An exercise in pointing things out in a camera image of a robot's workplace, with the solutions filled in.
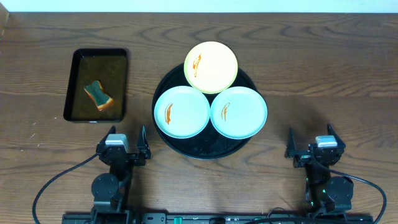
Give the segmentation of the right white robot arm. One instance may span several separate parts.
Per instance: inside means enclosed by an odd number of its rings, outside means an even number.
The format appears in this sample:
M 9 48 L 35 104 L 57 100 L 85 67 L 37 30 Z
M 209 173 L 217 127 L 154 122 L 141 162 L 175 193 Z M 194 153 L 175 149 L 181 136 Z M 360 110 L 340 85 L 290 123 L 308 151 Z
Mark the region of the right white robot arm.
M 317 136 L 313 144 L 301 150 L 297 148 L 293 130 L 289 129 L 284 157 L 292 158 L 295 168 L 303 167 L 306 171 L 305 198 L 311 205 L 309 218 L 341 215 L 352 208 L 353 181 L 348 177 L 333 177 L 329 170 L 341 159 L 346 144 L 330 124 L 327 125 L 327 133 L 326 136 Z

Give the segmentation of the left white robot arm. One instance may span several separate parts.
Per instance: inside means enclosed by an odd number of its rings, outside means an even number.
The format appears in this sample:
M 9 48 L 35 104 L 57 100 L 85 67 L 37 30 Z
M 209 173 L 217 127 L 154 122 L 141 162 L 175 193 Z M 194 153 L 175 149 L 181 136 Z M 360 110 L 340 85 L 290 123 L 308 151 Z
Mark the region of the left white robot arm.
M 125 134 L 118 134 L 112 126 L 98 143 L 96 153 L 101 162 L 109 166 L 109 172 L 97 176 L 92 185 L 93 209 L 98 212 L 120 212 L 132 180 L 135 166 L 144 166 L 150 159 L 146 129 L 141 127 L 137 141 L 137 152 L 129 152 Z

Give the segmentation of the orange and green sponge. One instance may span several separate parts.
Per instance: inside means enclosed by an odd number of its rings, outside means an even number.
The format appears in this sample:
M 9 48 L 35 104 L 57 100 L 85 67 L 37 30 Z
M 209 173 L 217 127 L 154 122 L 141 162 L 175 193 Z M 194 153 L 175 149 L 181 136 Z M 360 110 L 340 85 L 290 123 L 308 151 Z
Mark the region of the orange and green sponge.
M 114 99 L 104 91 L 99 80 L 95 80 L 93 83 L 85 86 L 84 91 L 91 98 L 99 111 L 109 108 L 114 103 Z

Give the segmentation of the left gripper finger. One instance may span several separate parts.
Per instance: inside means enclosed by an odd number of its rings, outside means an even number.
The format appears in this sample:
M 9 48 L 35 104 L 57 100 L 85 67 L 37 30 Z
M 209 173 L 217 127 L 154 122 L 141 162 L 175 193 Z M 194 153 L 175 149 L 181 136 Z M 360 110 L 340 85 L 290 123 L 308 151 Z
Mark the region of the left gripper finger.
M 112 126 L 109 131 L 107 132 L 107 134 L 105 135 L 105 137 L 99 142 L 100 146 L 110 146 L 113 145 L 113 139 L 111 138 L 110 140 L 108 140 L 109 135 L 113 135 L 116 133 L 116 127 Z
M 137 140 L 136 147 L 139 150 L 139 153 L 142 154 L 146 159 L 151 158 L 151 151 L 150 151 L 149 144 L 147 142 L 145 126 L 141 126 L 141 130 L 139 132 L 139 138 Z

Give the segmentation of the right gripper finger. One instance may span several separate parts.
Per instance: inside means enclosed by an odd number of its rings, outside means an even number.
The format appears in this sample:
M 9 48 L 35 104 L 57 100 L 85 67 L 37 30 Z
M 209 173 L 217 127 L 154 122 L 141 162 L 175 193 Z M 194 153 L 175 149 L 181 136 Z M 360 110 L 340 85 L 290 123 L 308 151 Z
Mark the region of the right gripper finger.
M 346 144 L 336 134 L 335 130 L 333 129 L 333 127 L 332 127 L 332 125 L 330 123 L 327 124 L 327 131 L 328 131 L 328 135 L 331 135 L 331 136 L 333 136 L 335 138 L 336 143 L 337 143 L 337 148 L 344 149 L 346 147 Z
M 289 128 L 289 135 L 288 135 L 287 146 L 284 157 L 292 158 L 295 157 L 295 155 L 296 155 L 296 145 L 294 141 L 294 134 L 292 128 Z

